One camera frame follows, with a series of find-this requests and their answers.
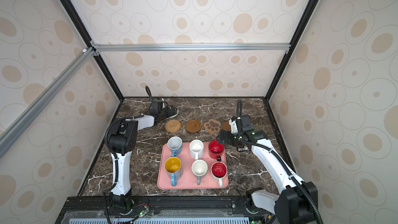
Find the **blue mug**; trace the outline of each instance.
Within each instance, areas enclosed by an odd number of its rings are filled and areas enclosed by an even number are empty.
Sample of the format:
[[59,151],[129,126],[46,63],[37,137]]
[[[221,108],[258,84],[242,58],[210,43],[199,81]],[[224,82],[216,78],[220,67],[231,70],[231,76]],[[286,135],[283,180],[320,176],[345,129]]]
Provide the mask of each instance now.
[[182,151],[182,139],[180,137],[174,136],[167,141],[167,146],[172,152],[172,157],[176,157]]
[[170,177],[170,183],[173,187],[177,186],[177,180],[182,177],[181,160],[178,157],[169,157],[164,164],[164,169]]

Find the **wallpaper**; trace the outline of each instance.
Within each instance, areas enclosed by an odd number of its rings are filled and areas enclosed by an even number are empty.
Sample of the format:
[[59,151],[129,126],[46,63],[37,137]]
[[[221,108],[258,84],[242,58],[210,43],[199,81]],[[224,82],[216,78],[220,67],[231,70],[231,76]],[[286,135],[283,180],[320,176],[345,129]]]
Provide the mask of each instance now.
[[0,134],[81,52],[57,0],[0,0]]
[[308,0],[74,0],[99,44],[290,42]]
[[53,224],[119,104],[90,58],[0,159],[0,223]]
[[264,96],[284,50],[103,52],[123,95]]
[[397,14],[397,0],[321,0],[271,98],[327,224],[397,222]]

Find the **mug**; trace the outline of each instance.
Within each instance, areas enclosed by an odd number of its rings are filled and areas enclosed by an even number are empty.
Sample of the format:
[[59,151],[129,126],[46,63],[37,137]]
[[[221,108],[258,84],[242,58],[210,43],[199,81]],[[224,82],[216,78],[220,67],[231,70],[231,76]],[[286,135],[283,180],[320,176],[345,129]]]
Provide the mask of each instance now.
[[192,172],[195,176],[197,176],[197,183],[200,185],[200,179],[206,175],[207,172],[207,163],[203,160],[196,160],[192,164]]
[[222,162],[215,162],[211,166],[211,178],[218,182],[218,186],[222,188],[222,179],[226,177],[226,165]]
[[219,144],[216,140],[209,143],[209,156],[221,162],[221,154],[224,151],[224,145]]
[[192,140],[189,144],[189,155],[198,160],[205,155],[205,146],[199,139]]
[[178,157],[169,157],[164,164],[164,169],[170,177],[170,183],[176,187],[177,180],[182,177],[181,160]]
[[171,137],[169,141],[167,141],[167,146],[172,151],[172,157],[175,157],[182,151],[182,139],[177,136]]

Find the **marble table top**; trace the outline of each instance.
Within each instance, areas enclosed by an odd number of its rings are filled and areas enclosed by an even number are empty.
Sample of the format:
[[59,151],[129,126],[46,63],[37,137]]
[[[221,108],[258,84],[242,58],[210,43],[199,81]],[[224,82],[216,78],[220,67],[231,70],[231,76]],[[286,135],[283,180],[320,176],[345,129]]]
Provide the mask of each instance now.
[[[256,129],[262,129],[272,141],[276,151],[281,154],[272,130],[266,109],[261,98],[243,98],[243,114],[250,114]],[[179,114],[175,117],[181,122],[181,129],[168,133],[165,129],[167,121],[155,127],[140,130],[137,134],[137,145],[132,151],[130,160],[130,183],[132,195],[166,195],[166,196],[205,196],[205,195],[238,195],[246,190],[262,187],[278,194],[278,190],[267,169],[251,152],[239,153],[235,147],[225,146],[229,185],[224,189],[184,189],[161,190],[157,187],[158,172],[162,147],[172,136],[179,136],[183,142],[200,139],[210,142],[216,138],[204,131],[204,123],[213,118],[223,124],[236,115],[237,98],[165,98],[169,105],[175,105]],[[149,98],[126,98],[117,114],[118,117],[137,116],[145,112],[149,106]],[[189,120],[199,120],[202,130],[191,134],[185,130]],[[108,149],[103,146],[98,160],[88,176],[82,196],[99,196],[102,190],[112,185],[112,158]]]

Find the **pink tray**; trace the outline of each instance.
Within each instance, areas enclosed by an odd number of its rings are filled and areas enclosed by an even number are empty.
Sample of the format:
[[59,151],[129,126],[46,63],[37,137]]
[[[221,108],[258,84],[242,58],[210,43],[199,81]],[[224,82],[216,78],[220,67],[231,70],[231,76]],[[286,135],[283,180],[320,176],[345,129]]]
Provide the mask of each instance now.
[[[158,176],[158,188],[160,189],[219,189],[218,182],[213,181],[211,178],[211,166],[213,163],[217,162],[217,160],[212,159],[209,156],[209,142],[203,142],[205,155],[201,158],[201,160],[207,163],[207,173],[205,177],[202,177],[200,185],[197,184],[197,177],[192,172],[192,163],[195,161],[189,155],[189,142],[182,143],[182,151],[180,155],[177,157],[181,160],[183,174],[180,179],[177,180],[177,186],[173,187],[170,183],[170,178],[167,175],[166,170],[164,169],[164,164],[166,160],[171,157],[172,152],[167,147],[167,144],[163,146],[162,149],[162,157],[160,159],[160,168],[159,168],[159,176]],[[221,161],[226,164],[225,160],[225,152],[221,154]],[[226,177],[222,180],[223,188],[228,186],[228,173]]]

